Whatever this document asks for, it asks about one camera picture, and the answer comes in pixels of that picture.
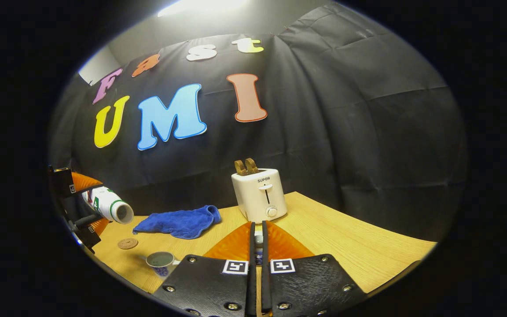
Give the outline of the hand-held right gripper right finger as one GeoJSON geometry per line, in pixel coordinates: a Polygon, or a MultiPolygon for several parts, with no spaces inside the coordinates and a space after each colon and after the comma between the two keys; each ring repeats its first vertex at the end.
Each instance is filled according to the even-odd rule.
{"type": "Polygon", "coordinates": [[[261,310],[272,317],[338,317],[368,299],[331,254],[304,256],[287,232],[262,222],[261,310]]]}

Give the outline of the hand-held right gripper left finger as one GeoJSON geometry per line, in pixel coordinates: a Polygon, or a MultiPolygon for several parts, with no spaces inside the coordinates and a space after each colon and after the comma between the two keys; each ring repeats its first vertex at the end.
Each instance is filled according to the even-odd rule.
{"type": "Polygon", "coordinates": [[[234,229],[206,254],[186,255],[154,297],[199,317],[256,315],[255,224],[234,229]]]}

